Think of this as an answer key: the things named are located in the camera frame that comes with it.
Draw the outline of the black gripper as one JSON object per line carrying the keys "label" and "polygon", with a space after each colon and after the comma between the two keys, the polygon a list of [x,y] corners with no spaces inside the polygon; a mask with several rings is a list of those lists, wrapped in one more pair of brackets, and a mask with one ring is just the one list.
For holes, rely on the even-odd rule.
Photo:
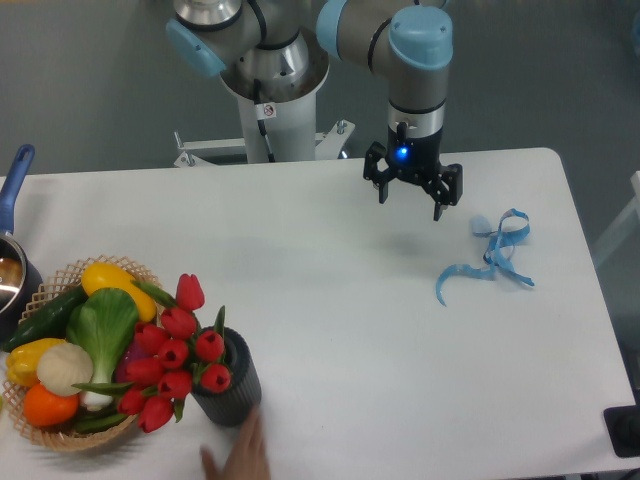
{"label": "black gripper", "polygon": [[409,125],[401,122],[387,131],[385,145],[373,142],[364,157],[363,178],[378,191],[378,201],[388,198],[389,183],[395,179],[417,186],[434,201],[433,220],[439,221],[443,211],[456,206],[463,194],[461,164],[441,165],[439,160],[442,128],[426,136],[409,133]]}

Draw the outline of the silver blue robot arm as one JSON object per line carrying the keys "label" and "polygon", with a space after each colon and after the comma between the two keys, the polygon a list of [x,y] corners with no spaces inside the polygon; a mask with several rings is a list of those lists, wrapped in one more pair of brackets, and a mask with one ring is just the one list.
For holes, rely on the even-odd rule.
{"label": "silver blue robot arm", "polygon": [[440,162],[453,25],[440,1],[177,1],[165,27],[195,71],[236,97],[251,163],[315,160],[316,94],[337,59],[388,85],[387,139],[363,176],[388,194],[421,187],[434,210],[458,203],[463,173]]}

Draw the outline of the person's hand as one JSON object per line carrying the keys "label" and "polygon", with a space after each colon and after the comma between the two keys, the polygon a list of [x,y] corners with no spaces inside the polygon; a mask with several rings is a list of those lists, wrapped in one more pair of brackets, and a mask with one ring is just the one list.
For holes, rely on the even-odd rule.
{"label": "person's hand", "polygon": [[223,467],[217,466],[212,451],[206,446],[200,447],[200,459],[204,477],[208,480],[270,479],[271,471],[259,409],[251,409]]}

